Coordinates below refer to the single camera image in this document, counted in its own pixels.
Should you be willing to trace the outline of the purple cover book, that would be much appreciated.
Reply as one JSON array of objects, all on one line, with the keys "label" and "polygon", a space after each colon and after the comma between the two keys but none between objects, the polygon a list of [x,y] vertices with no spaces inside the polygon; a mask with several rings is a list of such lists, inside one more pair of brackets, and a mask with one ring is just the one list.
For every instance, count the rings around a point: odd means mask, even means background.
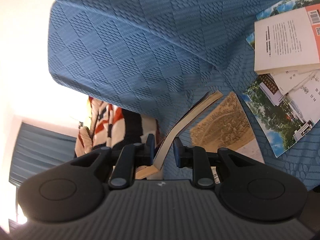
[{"label": "purple cover book", "polygon": [[171,148],[171,145],[176,137],[182,133],[198,116],[200,116],[214,102],[222,98],[223,94],[217,90],[212,94],[206,93],[197,103],[195,103],[184,116],[171,128],[164,137],[159,149],[153,159],[151,166],[146,166],[144,169],[136,172],[136,179],[144,179],[161,172],[166,156]]}]

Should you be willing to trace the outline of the tan landscape cover book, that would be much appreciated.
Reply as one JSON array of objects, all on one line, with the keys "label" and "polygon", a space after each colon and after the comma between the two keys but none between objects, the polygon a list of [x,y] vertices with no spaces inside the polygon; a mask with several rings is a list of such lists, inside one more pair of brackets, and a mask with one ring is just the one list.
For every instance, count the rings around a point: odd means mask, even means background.
[{"label": "tan landscape cover book", "polygon": [[234,92],[230,92],[207,116],[190,129],[193,146],[217,153],[228,148],[260,163],[264,158],[244,109]]}]

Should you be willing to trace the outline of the photo cover booklet front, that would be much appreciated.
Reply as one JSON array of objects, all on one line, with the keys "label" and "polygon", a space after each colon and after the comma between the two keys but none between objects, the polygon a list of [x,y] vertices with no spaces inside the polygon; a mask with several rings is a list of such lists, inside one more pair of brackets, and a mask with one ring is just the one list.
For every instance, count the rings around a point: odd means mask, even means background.
[{"label": "photo cover booklet front", "polygon": [[270,75],[259,75],[241,97],[279,157],[319,122],[319,71],[288,93]]}]

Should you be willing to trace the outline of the photo cover booklet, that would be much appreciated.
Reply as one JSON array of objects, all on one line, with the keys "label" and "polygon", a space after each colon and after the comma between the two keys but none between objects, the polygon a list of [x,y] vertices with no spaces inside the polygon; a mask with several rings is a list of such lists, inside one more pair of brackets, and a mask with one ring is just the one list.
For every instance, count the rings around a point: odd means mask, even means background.
[{"label": "photo cover booklet", "polygon": [[281,0],[276,4],[256,14],[257,20],[263,20],[287,11],[318,4],[319,0]]},{"label": "photo cover booklet", "polygon": [[288,93],[270,75],[259,75],[241,97],[279,157],[319,122],[319,71]]}]

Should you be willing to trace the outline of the white booklet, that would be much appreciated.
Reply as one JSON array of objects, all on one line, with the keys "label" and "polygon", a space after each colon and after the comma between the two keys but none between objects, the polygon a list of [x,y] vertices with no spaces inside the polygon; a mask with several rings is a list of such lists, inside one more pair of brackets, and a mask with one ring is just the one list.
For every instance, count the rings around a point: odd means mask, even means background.
[{"label": "white booklet", "polygon": [[318,70],[299,73],[297,71],[282,72],[279,74],[272,73],[272,79],[275,81],[277,87],[279,88],[281,94],[285,95],[291,90],[297,90],[300,86],[304,85],[309,81],[315,74],[319,72]]}]

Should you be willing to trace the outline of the white orange cover book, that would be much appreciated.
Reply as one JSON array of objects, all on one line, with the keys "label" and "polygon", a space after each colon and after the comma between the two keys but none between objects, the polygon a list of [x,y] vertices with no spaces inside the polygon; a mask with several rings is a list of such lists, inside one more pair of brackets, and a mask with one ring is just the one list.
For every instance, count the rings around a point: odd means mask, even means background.
[{"label": "white orange cover book", "polygon": [[255,22],[254,39],[259,75],[319,69],[319,4]]}]

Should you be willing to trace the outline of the photo cover booklet back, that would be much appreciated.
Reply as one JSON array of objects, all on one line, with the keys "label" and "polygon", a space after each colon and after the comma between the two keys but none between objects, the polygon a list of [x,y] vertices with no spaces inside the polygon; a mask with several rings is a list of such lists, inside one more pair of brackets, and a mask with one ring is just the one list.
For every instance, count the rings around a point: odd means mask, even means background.
[{"label": "photo cover booklet back", "polygon": [[257,20],[263,20],[287,11],[318,4],[319,0],[281,0],[276,4],[256,14]]}]

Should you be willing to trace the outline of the blue curtain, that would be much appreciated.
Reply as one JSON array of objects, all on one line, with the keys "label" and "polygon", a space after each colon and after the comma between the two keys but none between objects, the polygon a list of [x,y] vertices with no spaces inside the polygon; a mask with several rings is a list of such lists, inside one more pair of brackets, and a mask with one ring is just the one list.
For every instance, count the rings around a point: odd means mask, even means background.
[{"label": "blue curtain", "polygon": [[74,158],[76,138],[22,123],[12,153],[9,183],[28,178]]}]

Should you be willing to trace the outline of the blue textured sofa cover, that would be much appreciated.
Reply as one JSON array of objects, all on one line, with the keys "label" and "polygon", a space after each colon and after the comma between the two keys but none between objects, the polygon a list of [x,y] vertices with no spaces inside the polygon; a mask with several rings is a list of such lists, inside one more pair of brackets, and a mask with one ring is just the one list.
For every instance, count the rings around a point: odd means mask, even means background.
[{"label": "blue textured sofa cover", "polygon": [[156,118],[163,133],[206,92],[235,92],[267,165],[319,185],[319,126],[276,157],[241,95],[257,79],[246,41],[280,0],[55,0],[48,65],[68,88]]}]

